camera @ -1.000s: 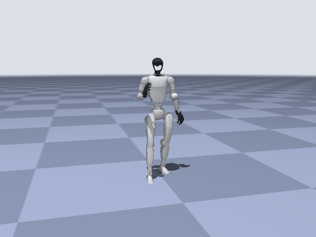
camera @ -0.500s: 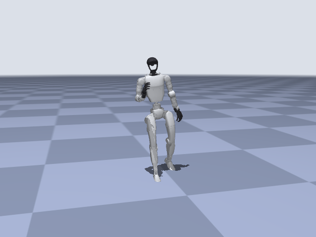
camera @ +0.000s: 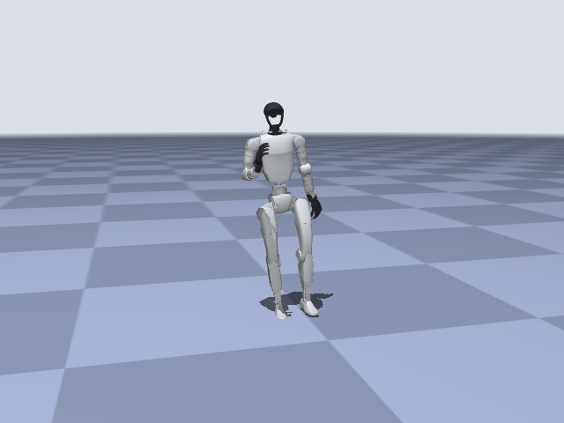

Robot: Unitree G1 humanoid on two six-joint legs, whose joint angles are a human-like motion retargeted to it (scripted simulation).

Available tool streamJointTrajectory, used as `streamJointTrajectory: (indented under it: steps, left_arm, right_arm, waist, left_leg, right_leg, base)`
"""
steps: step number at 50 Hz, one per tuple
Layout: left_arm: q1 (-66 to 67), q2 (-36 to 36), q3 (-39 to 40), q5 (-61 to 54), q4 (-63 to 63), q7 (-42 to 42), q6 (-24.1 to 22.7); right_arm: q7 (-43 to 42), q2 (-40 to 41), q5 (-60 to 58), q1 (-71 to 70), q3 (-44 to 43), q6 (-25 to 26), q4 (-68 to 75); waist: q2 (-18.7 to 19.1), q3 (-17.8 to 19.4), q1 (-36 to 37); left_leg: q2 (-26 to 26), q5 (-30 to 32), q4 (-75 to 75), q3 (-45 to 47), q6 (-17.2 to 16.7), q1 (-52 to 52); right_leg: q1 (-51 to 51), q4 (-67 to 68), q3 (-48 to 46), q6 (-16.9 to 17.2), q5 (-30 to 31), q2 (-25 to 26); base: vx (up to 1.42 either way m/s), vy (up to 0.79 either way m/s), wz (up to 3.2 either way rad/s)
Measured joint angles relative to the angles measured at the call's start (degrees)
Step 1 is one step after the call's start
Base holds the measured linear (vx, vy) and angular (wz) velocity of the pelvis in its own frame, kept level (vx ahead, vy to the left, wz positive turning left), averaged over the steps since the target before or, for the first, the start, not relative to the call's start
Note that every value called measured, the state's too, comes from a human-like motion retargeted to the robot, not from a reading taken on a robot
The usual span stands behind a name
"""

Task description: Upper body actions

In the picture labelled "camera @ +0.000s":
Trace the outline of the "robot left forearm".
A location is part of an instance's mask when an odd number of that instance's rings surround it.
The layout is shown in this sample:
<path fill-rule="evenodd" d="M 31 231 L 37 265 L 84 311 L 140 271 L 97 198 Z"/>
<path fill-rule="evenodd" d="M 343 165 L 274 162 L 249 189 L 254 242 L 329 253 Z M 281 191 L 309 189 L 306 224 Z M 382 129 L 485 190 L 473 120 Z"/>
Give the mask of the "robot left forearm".
<path fill-rule="evenodd" d="M 313 178 L 312 177 L 312 169 L 311 169 L 310 174 L 305 174 L 305 175 L 301 176 L 301 179 L 303 180 L 304 191 L 306 192 L 306 196 L 307 196 L 307 194 L 309 194 L 314 199 L 314 197 L 316 196 L 316 193 L 315 193 L 315 190 L 314 190 L 312 178 Z"/>

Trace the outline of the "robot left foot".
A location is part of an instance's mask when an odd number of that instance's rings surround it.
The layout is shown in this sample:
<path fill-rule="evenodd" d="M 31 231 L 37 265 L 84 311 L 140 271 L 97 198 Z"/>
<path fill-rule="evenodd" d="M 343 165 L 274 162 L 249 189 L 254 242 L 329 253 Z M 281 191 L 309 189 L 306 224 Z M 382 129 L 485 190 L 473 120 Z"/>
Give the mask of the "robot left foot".
<path fill-rule="evenodd" d="M 312 301 L 308 301 L 307 298 L 306 298 L 306 302 L 303 302 L 303 298 L 301 298 L 300 307 L 303 308 L 304 312 L 306 312 L 308 315 L 319 314 L 318 310 L 315 308 Z"/>

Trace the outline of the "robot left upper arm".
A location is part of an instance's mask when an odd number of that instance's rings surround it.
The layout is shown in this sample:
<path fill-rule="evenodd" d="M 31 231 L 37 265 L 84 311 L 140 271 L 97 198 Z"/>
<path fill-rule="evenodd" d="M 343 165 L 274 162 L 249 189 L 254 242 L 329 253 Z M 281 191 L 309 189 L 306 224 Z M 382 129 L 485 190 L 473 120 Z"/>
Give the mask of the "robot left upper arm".
<path fill-rule="evenodd" d="M 298 167 L 298 171 L 301 175 L 310 174 L 311 167 L 308 164 L 308 155 L 306 149 L 306 141 L 303 136 L 299 134 L 291 134 L 293 137 L 293 145 L 296 146 L 296 155 L 299 161 L 300 166 Z"/>

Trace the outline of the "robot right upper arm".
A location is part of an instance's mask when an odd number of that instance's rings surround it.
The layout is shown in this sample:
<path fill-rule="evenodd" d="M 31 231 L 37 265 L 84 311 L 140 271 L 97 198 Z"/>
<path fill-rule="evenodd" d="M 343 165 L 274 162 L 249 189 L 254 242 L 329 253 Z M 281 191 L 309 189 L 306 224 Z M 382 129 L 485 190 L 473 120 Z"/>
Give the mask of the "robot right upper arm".
<path fill-rule="evenodd" d="M 254 137 L 254 138 L 251 138 L 247 141 L 247 143 L 245 145 L 245 153 L 244 153 L 244 160 L 243 160 L 244 168 L 243 168 L 243 170 L 244 169 L 248 170 L 248 169 L 251 169 L 253 167 L 253 162 L 254 162 L 255 156 L 256 156 L 255 151 L 259 148 L 259 146 L 260 146 L 260 137 Z"/>

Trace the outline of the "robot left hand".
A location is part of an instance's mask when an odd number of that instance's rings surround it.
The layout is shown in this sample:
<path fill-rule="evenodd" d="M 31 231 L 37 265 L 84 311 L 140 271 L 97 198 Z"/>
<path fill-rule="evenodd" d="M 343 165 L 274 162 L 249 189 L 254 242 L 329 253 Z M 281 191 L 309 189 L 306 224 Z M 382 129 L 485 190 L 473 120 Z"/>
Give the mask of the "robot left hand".
<path fill-rule="evenodd" d="M 314 199 L 313 199 L 311 195 L 307 194 L 307 198 L 308 198 L 308 201 L 311 202 L 311 206 L 312 206 L 311 217 L 313 216 L 313 214 L 315 212 L 315 216 L 312 218 L 312 219 L 315 219 L 321 213 L 322 206 L 321 206 L 320 202 L 317 200 L 317 196 L 315 196 Z"/>

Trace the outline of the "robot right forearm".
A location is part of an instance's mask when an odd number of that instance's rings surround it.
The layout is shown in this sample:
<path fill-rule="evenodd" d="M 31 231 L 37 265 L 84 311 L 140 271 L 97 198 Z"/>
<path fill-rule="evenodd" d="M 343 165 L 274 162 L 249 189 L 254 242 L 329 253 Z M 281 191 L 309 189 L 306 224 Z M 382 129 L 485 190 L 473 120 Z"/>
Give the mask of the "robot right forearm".
<path fill-rule="evenodd" d="M 263 171 L 263 167 L 261 169 L 261 172 L 262 171 Z M 259 172 L 259 173 L 255 172 L 255 166 L 253 165 L 253 167 L 251 169 L 248 169 L 248 170 L 244 169 L 242 171 L 241 177 L 242 177 L 243 180 L 252 181 L 255 178 L 257 178 L 260 175 L 261 172 Z"/>

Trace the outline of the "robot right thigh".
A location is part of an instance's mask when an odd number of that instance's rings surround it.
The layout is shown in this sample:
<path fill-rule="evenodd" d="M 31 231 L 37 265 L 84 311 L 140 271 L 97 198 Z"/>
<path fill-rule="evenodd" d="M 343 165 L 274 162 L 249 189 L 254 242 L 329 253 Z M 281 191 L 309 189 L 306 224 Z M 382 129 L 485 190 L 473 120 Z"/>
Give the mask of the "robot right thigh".
<path fill-rule="evenodd" d="M 266 248 L 268 263 L 271 265 L 272 262 L 277 262 L 279 267 L 281 266 L 281 261 L 278 254 L 278 227 L 272 202 L 262 205 L 256 211 L 256 216 L 261 222 L 261 234 Z"/>

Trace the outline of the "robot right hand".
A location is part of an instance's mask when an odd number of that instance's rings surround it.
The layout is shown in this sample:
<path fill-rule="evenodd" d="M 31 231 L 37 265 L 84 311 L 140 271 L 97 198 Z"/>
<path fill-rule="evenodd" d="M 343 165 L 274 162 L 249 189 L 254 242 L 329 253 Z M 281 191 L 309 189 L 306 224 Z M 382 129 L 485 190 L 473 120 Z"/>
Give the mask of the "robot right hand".
<path fill-rule="evenodd" d="M 269 154 L 268 152 L 265 152 L 265 151 L 269 151 L 269 149 L 264 149 L 265 147 L 269 147 L 268 144 L 269 143 L 261 144 L 259 150 L 256 153 L 256 159 L 254 160 L 253 165 L 255 166 L 255 172 L 257 173 L 261 172 L 263 166 L 262 157 L 265 154 Z"/>

